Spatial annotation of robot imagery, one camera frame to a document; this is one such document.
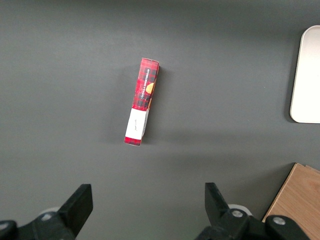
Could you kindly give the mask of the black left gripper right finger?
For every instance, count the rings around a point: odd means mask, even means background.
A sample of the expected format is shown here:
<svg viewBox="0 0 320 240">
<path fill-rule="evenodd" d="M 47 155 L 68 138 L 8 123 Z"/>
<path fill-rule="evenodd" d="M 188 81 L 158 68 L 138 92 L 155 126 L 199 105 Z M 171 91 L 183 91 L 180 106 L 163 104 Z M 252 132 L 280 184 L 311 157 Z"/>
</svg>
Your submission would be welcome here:
<svg viewBox="0 0 320 240">
<path fill-rule="evenodd" d="M 270 215 L 264 222 L 240 208 L 230 208 L 213 182 L 205 183 L 205 210 L 210 226 L 197 240 L 308 240 L 309 237 L 291 218 Z"/>
</svg>

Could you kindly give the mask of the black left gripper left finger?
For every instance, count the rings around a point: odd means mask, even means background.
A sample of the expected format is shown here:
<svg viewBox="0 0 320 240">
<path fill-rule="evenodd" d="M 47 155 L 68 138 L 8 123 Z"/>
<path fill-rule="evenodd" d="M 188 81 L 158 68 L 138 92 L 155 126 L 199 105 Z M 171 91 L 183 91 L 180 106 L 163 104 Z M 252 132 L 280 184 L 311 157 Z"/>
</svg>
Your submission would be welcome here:
<svg viewBox="0 0 320 240">
<path fill-rule="evenodd" d="M 43 211 L 31 222 L 18 226 L 0 222 L 2 240 L 75 240 L 93 210 L 92 186 L 81 184 L 58 209 Z"/>
</svg>

